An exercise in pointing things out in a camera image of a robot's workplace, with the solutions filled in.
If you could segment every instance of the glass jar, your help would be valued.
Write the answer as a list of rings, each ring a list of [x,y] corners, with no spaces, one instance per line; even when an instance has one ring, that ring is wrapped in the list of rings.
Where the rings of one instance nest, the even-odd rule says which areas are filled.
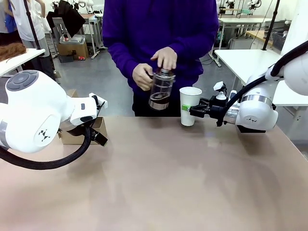
[[[172,85],[175,82],[175,74],[171,71],[159,68],[153,76],[153,85],[149,105],[151,108],[161,111],[169,106]]]

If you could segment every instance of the jar lid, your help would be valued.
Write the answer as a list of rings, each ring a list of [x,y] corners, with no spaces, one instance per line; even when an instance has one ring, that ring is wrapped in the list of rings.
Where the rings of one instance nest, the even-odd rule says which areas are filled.
[[[175,74],[172,71],[165,70],[163,68],[158,68],[155,77],[161,80],[174,80]]]

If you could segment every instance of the hand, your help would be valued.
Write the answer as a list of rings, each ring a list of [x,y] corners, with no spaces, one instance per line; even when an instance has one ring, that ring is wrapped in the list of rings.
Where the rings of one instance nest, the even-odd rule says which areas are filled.
[[[153,70],[148,64],[138,64],[133,70],[133,79],[143,91],[151,89],[153,80],[149,75],[153,75]]]
[[[174,52],[171,47],[165,47],[157,51],[151,60],[157,59],[157,66],[162,67],[165,70],[170,71],[177,67],[178,55]]]

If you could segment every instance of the brown hair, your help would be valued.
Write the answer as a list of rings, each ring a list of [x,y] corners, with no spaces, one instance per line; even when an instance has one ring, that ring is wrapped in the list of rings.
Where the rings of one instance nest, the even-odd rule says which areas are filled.
[[[7,46],[0,46],[0,62],[24,54],[26,48],[22,43],[11,43]]]

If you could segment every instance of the paper cup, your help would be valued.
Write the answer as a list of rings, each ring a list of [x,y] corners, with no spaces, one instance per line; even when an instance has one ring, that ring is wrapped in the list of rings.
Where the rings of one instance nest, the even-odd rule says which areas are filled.
[[[192,126],[194,124],[194,116],[190,115],[188,111],[182,110],[182,106],[197,106],[201,94],[202,90],[199,88],[185,87],[180,89],[181,124],[184,126]]]

